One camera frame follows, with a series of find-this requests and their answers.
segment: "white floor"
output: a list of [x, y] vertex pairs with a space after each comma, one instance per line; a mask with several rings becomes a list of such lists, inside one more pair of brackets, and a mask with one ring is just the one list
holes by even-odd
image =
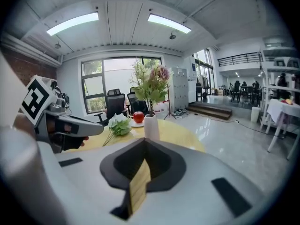
[[[160, 119], [165, 115], [166, 113], [157, 114]], [[166, 120], [180, 124], [195, 133], [207, 153], [242, 173], [265, 195], [278, 187], [289, 165], [286, 156], [292, 148], [294, 138], [278, 139], [271, 153], [268, 153], [267, 148], [274, 131], [270, 130], [270, 135], [266, 135], [235, 122], [239, 120], [241, 124], [259, 130], [259, 124], [246, 119], [231, 117], [230, 121], [234, 122], [225, 123], [191, 112], [182, 119], [170, 116]]]

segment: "white vase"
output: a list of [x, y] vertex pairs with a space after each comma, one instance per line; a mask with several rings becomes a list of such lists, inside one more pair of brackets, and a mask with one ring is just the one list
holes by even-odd
[[158, 119], [155, 115], [150, 117], [149, 114], [145, 116], [144, 120], [145, 127], [145, 138], [151, 140], [159, 140], [159, 129], [158, 129]]

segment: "wooden step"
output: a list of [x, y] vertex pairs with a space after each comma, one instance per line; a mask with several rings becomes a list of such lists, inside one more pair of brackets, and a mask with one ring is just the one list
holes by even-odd
[[210, 105], [207, 103], [195, 102], [195, 103], [190, 104], [189, 107], [202, 108], [202, 109], [215, 111], [218, 113], [230, 114], [230, 115], [232, 115], [232, 113], [233, 113], [232, 109], [230, 109], [230, 108], [219, 107], [219, 106]]
[[217, 111], [213, 111], [213, 110], [208, 110], [205, 108], [200, 108], [200, 107], [195, 107], [195, 106], [189, 106], [187, 107], [187, 110], [194, 112], [194, 113], [201, 113], [207, 116], [211, 116], [211, 117], [215, 117], [215, 118], [220, 118], [220, 119], [224, 119], [224, 120], [228, 120], [231, 117], [231, 114], [227, 114], [224, 112], [217, 112]]

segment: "tablecloth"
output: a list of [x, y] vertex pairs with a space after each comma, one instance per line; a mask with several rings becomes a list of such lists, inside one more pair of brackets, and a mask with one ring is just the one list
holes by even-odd
[[293, 105], [289, 105], [279, 102], [276, 99], [271, 99], [267, 113], [270, 114], [275, 123], [278, 122], [281, 112], [300, 118], [300, 105], [295, 103]]

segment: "pink flower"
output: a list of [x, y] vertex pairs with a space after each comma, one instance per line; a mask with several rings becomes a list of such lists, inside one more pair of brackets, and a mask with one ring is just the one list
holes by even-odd
[[155, 75], [162, 80], [168, 80], [170, 77], [168, 69], [161, 65], [151, 70], [150, 77], [153, 78]]

